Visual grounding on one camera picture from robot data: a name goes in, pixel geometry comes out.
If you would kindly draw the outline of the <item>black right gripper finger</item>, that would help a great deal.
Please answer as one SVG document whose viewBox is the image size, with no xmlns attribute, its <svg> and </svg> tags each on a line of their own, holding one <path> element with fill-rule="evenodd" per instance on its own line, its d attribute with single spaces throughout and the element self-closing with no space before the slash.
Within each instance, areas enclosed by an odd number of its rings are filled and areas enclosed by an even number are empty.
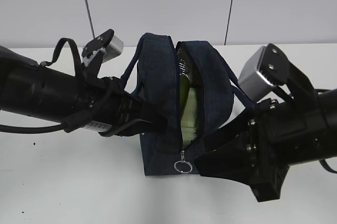
<svg viewBox="0 0 337 224">
<path fill-rule="evenodd" d="M 255 168 L 253 144 L 240 134 L 219 148 L 195 159 L 203 177 L 221 178 L 248 185 Z"/>
<path fill-rule="evenodd" d="M 205 137 L 205 151 L 218 149 L 227 142 L 233 140 L 241 132 L 248 130 L 248 121 L 253 116 L 253 109 L 244 109 L 231 122 L 208 134 Z"/>
</svg>

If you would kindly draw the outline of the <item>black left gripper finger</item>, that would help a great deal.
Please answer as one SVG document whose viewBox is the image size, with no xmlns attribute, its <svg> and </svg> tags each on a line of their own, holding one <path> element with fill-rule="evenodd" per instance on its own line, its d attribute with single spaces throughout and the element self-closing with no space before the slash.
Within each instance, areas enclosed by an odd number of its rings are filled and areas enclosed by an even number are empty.
<svg viewBox="0 0 337 224">
<path fill-rule="evenodd" d="M 146 124 L 152 124 L 151 121 L 145 120 L 145 119 L 132 119 L 130 121 L 127 121 L 126 123 L 119 125 L 117 127 L 111 128 L 105 132 L 100 132 L 99 135 L 102 137 L 112 137 L 114 135 L 119 135 L 124 130 L 131 129 L 132 127 L 135 127 L 137 123 L 146 123 Z"/>
<path fill-rule="evenodd" d="M 167 118 L 155 105 L 144 101 L 138 118 L 140 119 L 138 126 L 140 132 L 166 132 Z"/>
</svg>

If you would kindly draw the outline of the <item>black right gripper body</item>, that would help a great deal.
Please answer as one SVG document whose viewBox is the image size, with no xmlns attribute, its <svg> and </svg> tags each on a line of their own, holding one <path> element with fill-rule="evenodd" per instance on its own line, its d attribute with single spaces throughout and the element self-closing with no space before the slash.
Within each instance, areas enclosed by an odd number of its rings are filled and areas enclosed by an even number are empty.
<svg viewBox="0 0 337 224">
<path fill-rule="evenodd" d="M 276 157 L 269 139 L 266 116 L 278 104 L 275 99 L 265 99 L 257 104 L 256 113 L 249 122 L 249 141 L 253 149 L 249 164 L 247 185 L 257 202 L 278 200 L 289 171 Z"/>
</svg>

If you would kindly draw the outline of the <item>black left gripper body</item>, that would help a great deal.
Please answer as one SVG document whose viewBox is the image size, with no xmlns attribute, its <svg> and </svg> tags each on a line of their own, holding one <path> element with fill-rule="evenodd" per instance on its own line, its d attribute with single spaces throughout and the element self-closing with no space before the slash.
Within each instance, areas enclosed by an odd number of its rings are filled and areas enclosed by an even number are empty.
<svg viewBox="0 0 337 224">
<path fill-rule="evenodd" d="M 102 86 L 97 87 L 97 96 L 91 97 L 92 120 L 86 125 L 87 129 L 100 133 L 138 119 L 144 101 L 122 89 L 119 78 L 104 77 L 98 79 L 97 83 L 102 83 Z M 137 123 L 135 127 L 124 130 L 118 136 L 131 137 L 142 133 L 139 125 Z"/>
</svg>

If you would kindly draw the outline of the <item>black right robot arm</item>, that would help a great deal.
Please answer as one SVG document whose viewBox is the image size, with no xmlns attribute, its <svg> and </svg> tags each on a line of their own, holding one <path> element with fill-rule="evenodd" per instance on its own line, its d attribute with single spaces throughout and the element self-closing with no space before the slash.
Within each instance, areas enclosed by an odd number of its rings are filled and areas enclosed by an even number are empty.
<svg viewBox="0 0 337 224">
<path fill-rule="evenodd" d="M 205 138 L 194 164 L 203 177 L 247 185 L 258 202 L 277 200 L 289 168 L 317 161 L 330 173 L 336 157 L 336 90 L 319 90 L 302 111 L 286 102 L 261 101 Z"/>
</svg>

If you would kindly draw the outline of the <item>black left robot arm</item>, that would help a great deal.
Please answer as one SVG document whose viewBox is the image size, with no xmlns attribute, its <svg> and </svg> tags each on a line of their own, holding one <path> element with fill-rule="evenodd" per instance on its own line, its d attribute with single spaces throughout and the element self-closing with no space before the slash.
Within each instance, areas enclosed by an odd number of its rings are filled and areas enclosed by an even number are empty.
<svg viewBox="0 0 337 224">
<path fill-rule="evenodd" d="M 1 126 L 2 132 L 38 134 L 86 128 L 103 137 L 130 137 L 164 133 L 167 118 L 155 106 L 133 96 L 116 77 L 87 80 L 38 64 L 35 60 L 1 48 L 1 109 L 53 121 L 53 126 L 18 128 Z"/>
</svg>

